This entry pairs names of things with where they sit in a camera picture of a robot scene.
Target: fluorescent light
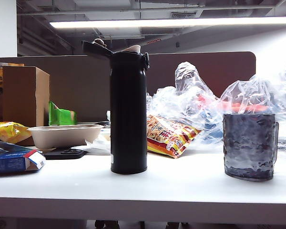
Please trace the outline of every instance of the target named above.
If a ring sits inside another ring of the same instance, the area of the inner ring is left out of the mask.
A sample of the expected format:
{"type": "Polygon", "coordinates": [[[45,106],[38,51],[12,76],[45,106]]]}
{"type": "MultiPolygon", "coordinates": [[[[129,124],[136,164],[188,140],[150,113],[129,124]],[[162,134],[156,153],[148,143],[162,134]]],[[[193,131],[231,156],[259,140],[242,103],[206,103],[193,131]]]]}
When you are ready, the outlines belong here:
{"type": "Polygon", "coordinates": [[[131,27],[191,27],[198,25],[258,25],[286,24],[286,17],[263,18],[198,18],[112,21],[62,21],[50,22],[57,29],[72,28],[131,28],[131,27]]]}

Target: ceiling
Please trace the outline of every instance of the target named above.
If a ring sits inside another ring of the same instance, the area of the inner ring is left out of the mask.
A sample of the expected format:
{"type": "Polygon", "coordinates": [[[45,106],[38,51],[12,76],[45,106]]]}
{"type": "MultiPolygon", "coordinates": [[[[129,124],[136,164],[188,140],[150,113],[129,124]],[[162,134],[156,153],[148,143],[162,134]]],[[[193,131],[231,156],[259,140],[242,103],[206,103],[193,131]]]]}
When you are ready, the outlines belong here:
{"type": "Polygon", "coordinates": [[[17,0],[17,6],[19,55],[79,54],[80,41],[95,38],[118,50],[210,31],[210,26],[55,30],[50,21],[286,15],[286,0],[17,0]]]}

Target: mug handle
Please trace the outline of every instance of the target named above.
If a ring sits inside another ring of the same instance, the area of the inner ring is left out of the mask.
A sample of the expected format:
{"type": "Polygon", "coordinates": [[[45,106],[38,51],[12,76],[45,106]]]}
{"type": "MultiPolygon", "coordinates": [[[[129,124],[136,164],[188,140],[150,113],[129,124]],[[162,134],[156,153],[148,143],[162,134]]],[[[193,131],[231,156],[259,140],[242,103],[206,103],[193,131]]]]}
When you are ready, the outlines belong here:
{"type": "Polygon", "coordinates": [[[273,164],[276,162],[276,157],[277,157],[277,143],[278,143],[278,122],[276,122],[276,125],[275,125],[275,148],[274,148],[274,161],[273,161],[273,164]]]}

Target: smartphone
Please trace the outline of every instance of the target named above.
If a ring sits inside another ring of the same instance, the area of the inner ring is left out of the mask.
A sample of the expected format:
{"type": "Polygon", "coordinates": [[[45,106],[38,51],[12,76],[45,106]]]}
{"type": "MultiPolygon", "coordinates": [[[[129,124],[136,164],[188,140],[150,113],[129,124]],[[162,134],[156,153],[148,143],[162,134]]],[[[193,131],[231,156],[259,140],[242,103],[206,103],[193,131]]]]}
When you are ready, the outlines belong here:
{"type": "Polygon", "coordinates": [[[44,153],[44,157],[47,160],[64,160],[64,159],[78,159],[84,156],[87,151],[80,150],[80,149],[54,149],[48,153],[44,153]]]}

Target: chip bag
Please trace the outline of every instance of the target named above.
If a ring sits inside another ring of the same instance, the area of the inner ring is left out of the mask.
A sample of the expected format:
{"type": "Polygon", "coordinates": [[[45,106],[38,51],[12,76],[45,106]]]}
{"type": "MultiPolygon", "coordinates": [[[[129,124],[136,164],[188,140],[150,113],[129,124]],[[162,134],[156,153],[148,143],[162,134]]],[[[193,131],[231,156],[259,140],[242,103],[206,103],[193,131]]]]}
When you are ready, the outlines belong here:
{"type": "Polygon", "coordinates": [[[28,127],[14,122],[0,122],[0,140],[8,143],[17,143],[31,136],[28,127]]]}
{"type": "Polygon", "coordinates": [[[147,149],[178,158],[201,130],[190,125],[165,119],[147,117],[147,149]]]}

